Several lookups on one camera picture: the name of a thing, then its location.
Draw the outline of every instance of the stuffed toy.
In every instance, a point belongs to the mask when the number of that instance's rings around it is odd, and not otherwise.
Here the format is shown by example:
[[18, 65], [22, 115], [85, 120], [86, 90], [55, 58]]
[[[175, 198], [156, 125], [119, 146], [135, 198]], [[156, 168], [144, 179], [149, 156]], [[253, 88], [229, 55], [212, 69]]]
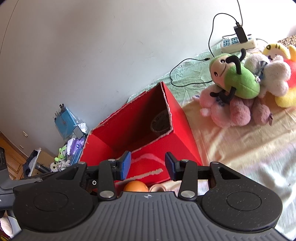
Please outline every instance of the stuffed toy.
[[53, 163], [51, 163], [49, 167], [50, 167], [50, 170], [51, 170], [52, 172], [57, 172], [57, 171], [58, 171], [58, 168], [57, 168], [57, 162], [53, 162]]
[[235, 55], [221, 54], [210, 62], [211, 78], [222, 89], [218, 93], [210, 93], [210, 96], [219, 97], [226, 104], [229, 104], [234, 96], [253, 99], [260, 91], [259, 78], [241, 64], [246, 56], [246, 50], [241, 49], [241, 53], [240, 58]]
[[296, 105], [296, 48], [289, 46], [290, 58], [285, 59], [291, 69], [291, 77], [288, 81], [289, 90], [284, 96], [275, 97], [276, 104], [279, 107], [288, 108]]
[[62, 148], [59, 149], [59, 154], [57, 157], [54, 158], [56, 162], [62, 161], [66, 158], [67, 154], [67, 145], [64, 145]]
[[65, 170], [68, 166], [70, 166], [70, 160], [62, 160], [59, 163], [57, 163], [57, 169], [58, 171], [63, 171]]
[[284, 59], [290, 59], [291, 57], [287, 47], [281, 43], [267, 45], [262, 54], [267, 56], [270, 60], [273, 60], [276, 55], [281, 55]]
[[267, 91], [274, 96], [284, 96], [288, 92], [291, 69], [282, 56], [276, 55], [270, 60], [263, 54], [253, 54], [246, 59], [244, 66], [260, 78], [259, 98], [263, 98]]
[[223, 103], [219, 97], [212, 98], [211, 92], [219, 92], [222, 89], [217, 85], [211, 85], [204, 89], [200, 96], [193, 96], [193, 100], [199, 101], [202, 109], [200, 114], [210, 116], [213, 122], [221, 127], [245, 126], [253, 117], [256, 124], [265, 125], [272, 122], [272, 114], [269, 108], [261, 104], [259, 98], [241, 99], [232, 98], [229, 105]]

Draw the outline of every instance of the orange ball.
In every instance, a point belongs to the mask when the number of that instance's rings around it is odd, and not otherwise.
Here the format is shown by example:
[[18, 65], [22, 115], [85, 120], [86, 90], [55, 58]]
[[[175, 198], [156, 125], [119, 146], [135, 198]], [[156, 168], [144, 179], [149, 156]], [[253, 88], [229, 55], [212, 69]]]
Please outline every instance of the orange ball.
[[149, 192], [148, 187], [141, 181], [131, 181], [124, 187], [125, 192]]

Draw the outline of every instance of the gray ribbed plate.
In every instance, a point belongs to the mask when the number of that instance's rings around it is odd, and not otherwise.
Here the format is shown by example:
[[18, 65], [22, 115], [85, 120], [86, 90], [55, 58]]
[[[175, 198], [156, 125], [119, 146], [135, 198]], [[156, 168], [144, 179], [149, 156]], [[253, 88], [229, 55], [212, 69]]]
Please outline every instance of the gray ribbed plate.
[[94, 214], [77, 227], [58, 233], [20, 232], [13, 241], [284, 241], [275, 229], [243, 234], [211, 223], [194, 202], [173, 192], [124, 192], [102, 202]]

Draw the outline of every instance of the plastic bag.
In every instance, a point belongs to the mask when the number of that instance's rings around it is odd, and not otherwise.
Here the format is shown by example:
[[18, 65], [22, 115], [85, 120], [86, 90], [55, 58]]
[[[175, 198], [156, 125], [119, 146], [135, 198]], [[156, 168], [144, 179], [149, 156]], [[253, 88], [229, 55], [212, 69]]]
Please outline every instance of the plastic bag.
[[82, 120], [76, 118], [64, 104], [60, 104], [60, 108], [60, 112], [55, 113], [54, 122], [65, 142], [73, 137], [73, 129], [77, 125], [84, 133], [87, 132], [87, 126]]

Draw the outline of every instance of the charging cable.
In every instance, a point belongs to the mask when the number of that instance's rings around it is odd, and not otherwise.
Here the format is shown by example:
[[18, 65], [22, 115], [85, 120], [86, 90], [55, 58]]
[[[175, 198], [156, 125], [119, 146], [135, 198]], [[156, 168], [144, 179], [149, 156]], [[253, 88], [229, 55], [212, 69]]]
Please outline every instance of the charging cable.
[[[240, 9], [239, 0], [237, 0], [237, 4], [238, 4], [238, 6], [239, 6], [239, 13], [240, 13], [240, 15], [241, 15], [242, 26], [243, 26], [244, 22], [243, 22], [243, 19], [242, 19], [242, 11], [241, 11], [241, 9]], [[222, 39], [228, 39], [228, 38], [226, 38], [226, 37], [230, 37], [230, 36], [234, 36], [234, 35], [236, 35], [236, 34], [234, 33], [234, 34], [224, 35], [224, 36], [222, 36]]]
[[262, 41], [264, 41], [265, 43], [267, 43], [267, 44], [268, 44], [268, 42], [267, 42], [267, 41], [265, 41], [264, 39], [256, 38], [256, 40], [262, 40]]
[[210, 52], [211, 52], [211, 54], [212, 54], [213, 57], [215, 57], [215, 56], [213, 55], [213, 53], [212, 53], [212, 51], [211, 51], [211, 48], [210, 48], [210, 40], [211, 40], [211, 37], [212, 37], [212, 34], [213, 34], [213, 30], [214, 30], [214, 20], [215, 20], [215, 17], [217, 17], [217, 16], [220, 15], [220, 14], [225, 14], [225, 15], [228, 15], [228, 16], [232, 17], [232, 18], [235, 20], [236, 25], [239, 26], [239, 22], [235, 19], [235, 17], [231, 16], [231, 15], [228, 14], [228, 13], [221, 12], [221, 13], [217, 13], [217, 14], [214, 16], [214, 18], [213, 18], [213, 25], [212, 25], [212, 31], [211, 31], [211, 35], [210, 35], [209, 42], [208, 42], [209, 50], [210, 50]]
[[208, 82], [200, 82], [200, 83], [190, 83], [190, 84], [187, 84], [187, 85], [175, 85], [175, 84], [173, 84], [173, 79], [172, 79], [172, 77], [171, 77], [171, 73], [172, 73], [172, 71], [175, 69], [175, 68], [177, 68], [181, 63], [183, 63], [185, 60], [189, 60], [189, 59], [191, 59], [191, 60], [196, 60], [196, 61], [206, 61], [206, 60], [209, 60], [210, 58], [205, 58], [205, 59], [196, 59], [196, 58], [186, 58], [186, 59], [183, 59], [180, 63], [178, 63], [171, 71], [170, 71], [170, 83], [171, 83], [171, 85], [173, 85], [173, 86], [175, 86], [175, 87], [185, 87], [185, 86], [189, 86], [189, 85], [199, 85], [199, 84], [206, 84], [206, 83], [211, 83], [212, 82], [212, 80], [211, 81], [208, 81]]

